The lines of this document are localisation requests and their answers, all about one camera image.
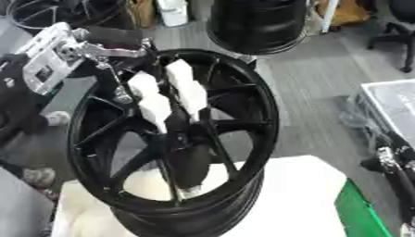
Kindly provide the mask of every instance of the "gray floor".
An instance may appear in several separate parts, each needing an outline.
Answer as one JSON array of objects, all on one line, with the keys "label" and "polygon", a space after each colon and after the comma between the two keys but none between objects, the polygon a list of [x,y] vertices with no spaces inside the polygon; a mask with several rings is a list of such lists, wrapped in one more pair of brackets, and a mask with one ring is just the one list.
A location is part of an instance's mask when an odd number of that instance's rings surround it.
[{"label": "gray floor", "polygon": [[[368,38],[379,32],[379,24],[371,21],[338,33],[313,36],[288,52],[261,57],[258,72],[271,87],[281,110],[281,136],[273,156],[312,154],[326,160],[358,184],[396,235],[400,225],[396,199],[381,175],[359,167],[359,162],[369,156],[367,150],[359,134],[339,120],[346,97],[356,93],[361,83],[415,78],[415,72],[397,70],[404,53],[400,45],[365,49]],[[160,26],[145,33],[155,38],[160,49],[191,47],[225,52],[208,39],[202,22],[171,29]],[[7,33],[2,37],[0,40],[7,42],[5,38],[16,40],[17,36]],[[92,82],[69,81],[47,110],[73,110]],[[65,160],[65,130],[51,129],[39,136],[42,139],[19,137],[4,154],[16,163],[55,167],[58,187],[73,178]]]}]

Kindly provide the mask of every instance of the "office chair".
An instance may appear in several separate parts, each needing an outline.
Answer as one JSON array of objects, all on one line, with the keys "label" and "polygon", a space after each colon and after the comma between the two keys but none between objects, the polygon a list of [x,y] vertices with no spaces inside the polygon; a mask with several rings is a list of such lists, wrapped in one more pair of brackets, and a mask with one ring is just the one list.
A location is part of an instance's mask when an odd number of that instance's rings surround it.
[{"label": "office chair", "polygon": [[[409,24],[415,24],[415,1],[414,0],[390,0],[389,8],[392,15],[400,21]],[[403,72],[412,71],[413,63],[413,40],[415,38],[415,31],[409,30],[402,24],[389,22],[386,25],[384,35],[373,37],[369,41],[368,48],[373,49],[375,44],[379,42],[398,42],[406,44],[408,47],[407,59],[405,60],[405,66],[401,70]]]}]

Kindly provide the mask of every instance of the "shoe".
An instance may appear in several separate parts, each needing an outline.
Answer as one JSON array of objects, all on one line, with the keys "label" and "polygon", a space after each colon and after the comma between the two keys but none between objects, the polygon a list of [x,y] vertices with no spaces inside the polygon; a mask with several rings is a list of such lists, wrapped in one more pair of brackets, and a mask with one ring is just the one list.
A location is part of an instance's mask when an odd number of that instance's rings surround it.
[{"label": "shoe", "polygon": [[54,111],[44,116],[49,126],[62,126],[70,122],[70,114],[66,111]]},{"label": "shoe", "polygon": [[400,237],[414,237],[415,229],[409,224],[403,224],[400,228]]},{"label": "shoe", "polygon": [[56,173],[51,168],[38,168],[23,170],[23,180],[37,189],[46,189],[52,185]]}]

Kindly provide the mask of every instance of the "green container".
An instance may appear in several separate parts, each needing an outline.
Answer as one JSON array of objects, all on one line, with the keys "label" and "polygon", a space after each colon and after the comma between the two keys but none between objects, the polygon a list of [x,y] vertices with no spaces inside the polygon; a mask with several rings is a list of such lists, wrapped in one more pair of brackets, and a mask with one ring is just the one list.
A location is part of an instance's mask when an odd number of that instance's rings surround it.
[{"label": "green container", "polygon": [[393,237],[353,181],[345,183],[335,206],[347,237]]}]

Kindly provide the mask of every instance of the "white foam pad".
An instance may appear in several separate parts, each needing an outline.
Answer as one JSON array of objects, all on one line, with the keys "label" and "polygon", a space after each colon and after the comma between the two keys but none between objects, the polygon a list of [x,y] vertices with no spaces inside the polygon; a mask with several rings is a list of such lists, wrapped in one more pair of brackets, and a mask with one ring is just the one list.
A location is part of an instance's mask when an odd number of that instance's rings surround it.
[{"label": "white foam pad", "polygon": [[156,78],[152,75],[139,71],[129,81],[128,84],[135,95],[145,97],[150,94],[158,94]]},{"label": "white foam pad", "polygon": [[208,106],[208,93],[198,82],[192,81],[186,91],[179,91],[180,100],[194,121],[199,121],[199,111]]},{"label": "white foam pad", "polygon": [[139,103],[143,117],[157,126],[158,131],[167,133],[164,121],[171,114],[169,99],[161,94],[150,94],[144,97]]},{"label": "white foam pad", "polygon": [[176,87],[177,90],[185,88],[193,81],[193,69],[184,60],[179,59],[166,66],[169,82]]}]

